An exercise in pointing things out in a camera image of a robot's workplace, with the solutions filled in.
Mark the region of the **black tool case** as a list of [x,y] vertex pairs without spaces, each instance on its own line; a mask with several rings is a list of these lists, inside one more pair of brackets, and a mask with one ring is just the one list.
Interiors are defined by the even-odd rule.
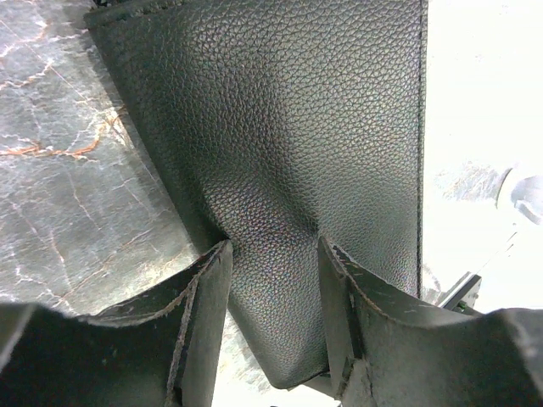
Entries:
[[270,384],[327,369],[317,241],[417,295],[427,3],[119,1],[85,18]]

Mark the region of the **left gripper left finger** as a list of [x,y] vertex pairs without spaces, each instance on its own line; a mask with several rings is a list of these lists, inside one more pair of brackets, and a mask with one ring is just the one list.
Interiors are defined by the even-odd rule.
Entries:
[[232,245],[97,315],[1,307],[4,406],[209,406]]

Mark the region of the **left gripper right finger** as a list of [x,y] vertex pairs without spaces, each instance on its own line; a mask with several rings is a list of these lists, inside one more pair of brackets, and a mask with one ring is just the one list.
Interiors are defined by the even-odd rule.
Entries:
[[542,314],[427,304],[318,243],[332,395],[344,406],[539,406]]

